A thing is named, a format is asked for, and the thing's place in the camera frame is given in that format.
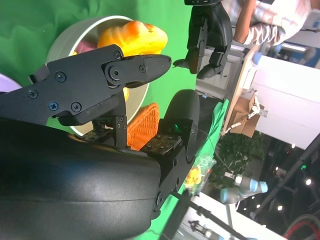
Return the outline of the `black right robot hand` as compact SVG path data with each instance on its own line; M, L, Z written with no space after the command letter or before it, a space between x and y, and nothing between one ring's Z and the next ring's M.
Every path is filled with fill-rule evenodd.
M111 45L48 62L29 86L1 94L1 239L125 240L149 229L195 162L200 101L177 92L136 151L123 89L171 64Z

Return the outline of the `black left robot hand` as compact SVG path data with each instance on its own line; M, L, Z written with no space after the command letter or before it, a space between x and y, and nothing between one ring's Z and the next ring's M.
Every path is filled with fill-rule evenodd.
M185 0L192 6L187 55L174 67L187 68L198 79L209 79L223 72L233 40L232 24L220 0Z

